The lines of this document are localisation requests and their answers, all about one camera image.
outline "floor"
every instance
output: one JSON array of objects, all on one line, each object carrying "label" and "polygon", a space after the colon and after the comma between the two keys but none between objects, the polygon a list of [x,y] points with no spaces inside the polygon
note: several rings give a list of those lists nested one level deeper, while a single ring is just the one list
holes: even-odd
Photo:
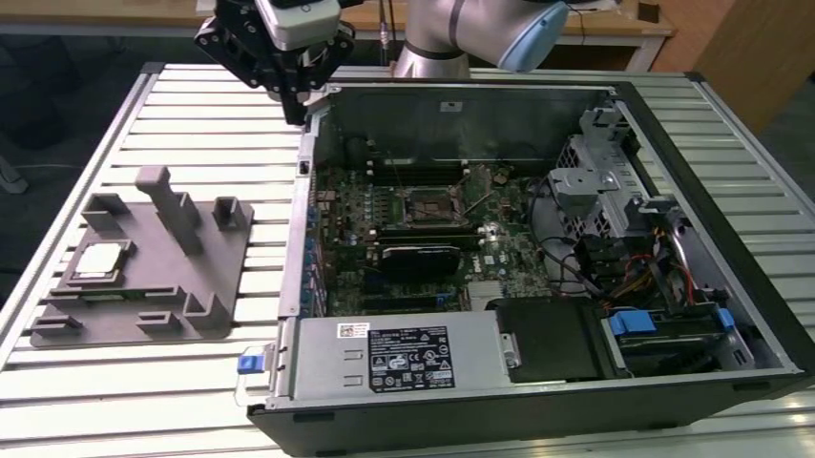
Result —
[{"label": "floor", "polygon": [[[14,287],[14,272],[25,268],[37,249],[144,62],[209,62],[183,39],[129,38],[123,52],[104,38],[67,37],[64,41],[84,81],[80,90],[53,97],[69,126],[67,137],[49,148],[27,151],[0,135],[0,155],[13,165],[60,164],[76,168],[22,169],[28,192],[17,196],[0,193],[0,305]],[[352,63],[373,64],[364,56],[357,56]],[[0,50],[0,88],[16,78],[20,76],[14,66]],[[811,126],[815,126],[815,83],[807,82],[760,140],[803,190],[815,197]]]}]

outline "white label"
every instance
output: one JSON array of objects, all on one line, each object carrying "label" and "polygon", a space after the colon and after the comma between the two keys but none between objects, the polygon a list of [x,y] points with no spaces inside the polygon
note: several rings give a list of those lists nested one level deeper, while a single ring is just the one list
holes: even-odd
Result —
[{"label": "white label", "polygon": [[368,337],[369,323],[339,323],[336,325],[337,339],[361,339]]},{"label": "white label", "polygon": [[431,372],[433,375],[431,376],[431,378],[433,380],[441,380],[441,379],[452,379],[453,377],[453,372],[451,370],[437,370],[435,372]]},{"label": "white label", "polygon": [[463,102],[447,101],[447,102],[441,102],[437,110],[441,113],[460,113],[463,108],[464,108]]}]

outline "cable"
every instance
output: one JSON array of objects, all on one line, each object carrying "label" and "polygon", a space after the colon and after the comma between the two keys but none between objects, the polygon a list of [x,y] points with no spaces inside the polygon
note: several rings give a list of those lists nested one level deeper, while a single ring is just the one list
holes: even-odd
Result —
[{"label": "cable", "polygon": [[2,179],[2,181],[5,181],[6,183],[13,183],[14,181],[10,181],[9,178],[5,176],[5,172],[2,170],[2,166],[0,166],[0,179]]},{"label": "cable", "polygon": [[565,260],[568,258],[573,258],[576,255],[575,253],[569,253],[568,255],[565,255],[561,258],[563,263],[560,264],[560,280],[552,280],[548,279],[548,289],[551,289],[557,295],[560,296],[569,296],[569,295],[577,295],[577,294],[585,294],[587,290],[585,290],[585,285],[583,285],[583,290],[581,291],[563,291],[563,289],[560,289],[560,287],[552,287],[552,283],[560,283],[563,285],[563,283],[579,283],[583,284],[581,281],[576,281],[576,280],[565,280],[565,269],[563,268],[563,266],[565,265]]},{"label": "cable", "polygon": [[583,24],[583,12],[580,10],[577,10],[572,5],[569,5],[568,3],[565,4],[567,7],[569,7],[569,10],[572,10],[573,12],[576,12],[576,15],[580,17],[580,46],[585,45],[585,25]]},{"label": "cable", "polygon": [[0,267],[0,274],[2,275],[22,275],[22,269],[16,267]]},{"label": "cable", "polygon": [[389,47],[388,42],[388,30],[387,30],[387,19],[384,16],[384,0],[379,0],[379,43],[381,49],[379,50],[379,63],[383,67],[388,64]]},{"label": "cable", "polygon": [[393,44],[391,45],[391,52],[393,60],[396,60],[396,15],[393,14],[393,0],[387,2],[388,9],[391,10],[391,34],[393,37]]},{"label": "cable", "polygon": [[625,277],[623,278],[623,281],[625,281],[628,279],[628,275],[631,274],[631,267],[632,267],[632,262],[635,260],[648,260],[651,259],[652,256],[651,255],[636,255],[632,256],[631,259],[628,260],[628,262],[625,262]]},{"label": "cable", "polygon": [[537,235],[535,234],[535,225],[533,225],[533,220],[535,220],[535,202],[537,202],[537,198],[540,196],[540,191],[544,188],[544,183],[545,181],[543,179],[540,179],[539,183],[537,183],[537,187],[535,188],[535,195],[532,196],[532,203],[529,204],[529,209],[527,212],[528,215],[528,225],[529,225],[529,237],[532,238],[532,241],[535,242],[535,244],[537,245],[537,249],[541,251],[541,253],[544,254],[544,256],[547,258],[549,258],[551,260],[553,260],[553,262],[565,270],[568,270],[572,275],[575,275],[575,278],[577,280],[580,280],[580,282],[583,283],[583,286],[585,286],[585,290],[595,296],[604,298],[607,297],[607,294],[604,293],[604,291],[597,288],[597,286],[585,278],[583,277],[583,274],[579,273],[579,271],[569,265],[567,264],[564,261],[561,261],[555,255],[551,254],[551,252],[548,251],[548,249],[545,248],[545,246],[543,245],[543,242],[540,240],[537,240]]},{"label": "cable", "polygon": [[688,294],[688,305],[695,305],[696,301],[692,298],[692,276],[689,275],[689,271],[680,264],[672,264],[679,270],[685,274],[685,293]]},{"label": "cable", "polygon": [[31,165],[14,165],[16,169],[77,169],[83,170],[84,167],[80,165],[69,164],[31,164]]}]

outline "metal slat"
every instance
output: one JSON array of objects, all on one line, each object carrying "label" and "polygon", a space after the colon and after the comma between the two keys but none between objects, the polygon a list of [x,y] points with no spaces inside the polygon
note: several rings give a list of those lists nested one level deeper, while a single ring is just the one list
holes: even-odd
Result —
[{"label": "metal slat", "polygon": [[[235,373],[235,360],[227,370]],[[89,431],[95,435],[149,434],[180,429],[193,431],[245,427],[249,423],[245,412],[236,407],[232,393],[223,392],[6,407],[0,408],[0,425],[0,441],[32,441],[81,438],[89,435]]]},{"label": "metal slat", "polygon": [[127,450],[131,456],[175,456],[184,458],[288,458],[259,429],[231,427],[204,432],[179,431],[159,435],[119,435],[100,441],[28,446],[4,450],[4,458],[101,458],[111,450]]},{"label": "metal slat", "polygon": [[715,198],[717,208],[728,216],[797,214],[799,207],[788,198]]},{"label": "metal slat", "polygon": [[267,107],[144,107],[139,119],[283,119],[283,111]]},{"label": "metal slat", "polygon": [[[660,193],[671,194],[673,189],[663,177],[653,177]],[[704,189],[713,198],[771,198],[783,197],[784,191],[768,180],[713,180],[703,181]]]},{"label": "metal slat", "polygon": [[[661,177],[661,170],[656,164],[643,162],[643,165],[651,177]],[[689,168],[701,181],[719,179],[769,179],[767,171],[757,164],[691,164]]]},{"label": "metal slat", "polygon": [[140,134],[128,135],[123,148],[128,150],[295,148],[300,137],[295,134]]},{"label": "metal slat", "polygon": [[0,401],[228,390],[236,385],[235,370],[235,358],[6,370],[0,373]]},{"label": "metal slat", "polygon": [[660,98],[701,98],[701,94],[695,88],[655,88],[637,86],[636,90],[645,100]]},{"label": "metal slat", "polygon": [[[193,200],[215,200],[229,196],[245,201],[289,201],[293,186],[291,184],[179,184],[176,192],[189,193]],[[151,198],[135,186],[112,185],[100,189],[104,193],[117,193],[125,202],[149,202]]]},{"label": "metal slat", "polygon": [[[223,167],[169,167],[171,184],[181,183],[293,183],[293,166],[252,165]],[[131,184],[139,175],[139,167],[123,167],[101,172],[104,184]]]},{"label": "metal slat", "polygon": [[803,215],[735,216],[727,220],[740,235],[792,234],[815,232],[815,223]]},{"label": "metal slat", "polygon": [[[681,148],[679,151],[688,164],[755,164],[756,160],[748,150],[744,148],[736,149],[713,149],[699,150],[693,148]],[[639,160],[643,164],[653,164],[653,158],[644,151],[637,153]]]},{"label": "metal slat", "polygon": [[296,164],[296,148],[253,150],[121,150],[111,165],[285,165]]},{"label": "metal slat", "polygon": [[809,243],[753,243],[747,245],[753,255],[795,255],[815,253],[815,242]]},{"label": "metal slat", "polygon": [[645,104],[652,110],[711,110],[711,104],[704,99],[651,98],[645,99]]},{"label": "metal slat", "polygon": [[677,108],[665,108],[661,110],[652,110],[652,112],[653,116],[656,116],[661,122],[687,121],[691,122],[693,125],[697,125],[701,122],[715,122],[716,124],[723,124],[721,118],[719,117],[716,112],[707,107],[707,104],[701,106],[704,107],[704,109],[701,110],[680,110]]},{"label": "metal slat", "polygon": [[661,127],[671,135],[732,135],[727,124],[719,122],[663,122]]},{"label": "metal slat", "polygon": [[815,300],[815,290],[812,289],[813,279],[771,279],[775,289],[787,301]]},{"label": "metal slat", "polygon": [[132,134],[296,134],[283,119],[137,119]]},{"label": "metal slat", "polygon": [[757,256],[755,260],[769,277],[815,277],[815,255]]},{"label": "metal slat", "polygon": [[699,135],[672,135],[673,144],[684,151],[696,150],[741,150],[743,143],[733,136],[699,136]]},{"label": "metal slat", "polygon": [[255,215],[252,216],[255,221],[279,221],[285,222],[292,216],[292,208],[285,203],[253,203],[252,208],[255,209]]},{"label": "metal slat", "polygon": [[145,105],[201,105],[201,106],[267,106],[277,107],[277,102],[257,94],[192,94],[192,93],[152,93]]},{"label": "metal slat", "polygon": [[283,272],[243,272],[240,275],[239,293],[241,294],[275,294],[269,291],[280,291],[283,284]]},{"label": "metal slat", "polygon": [[265,94],[267,90],[263,87],[249,88],[243,82],[236,81],[167,81],[164,79],[157,80],[153,86],[155,93],[261,93]]}]

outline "warning label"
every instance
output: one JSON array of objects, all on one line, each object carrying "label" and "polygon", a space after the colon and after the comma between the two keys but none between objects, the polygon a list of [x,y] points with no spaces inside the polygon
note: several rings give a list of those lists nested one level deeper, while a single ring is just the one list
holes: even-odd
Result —
[{"label": "warning label", "polygon": [[456,386],[445,326],[369,330],[368,355],[376,393]]}]

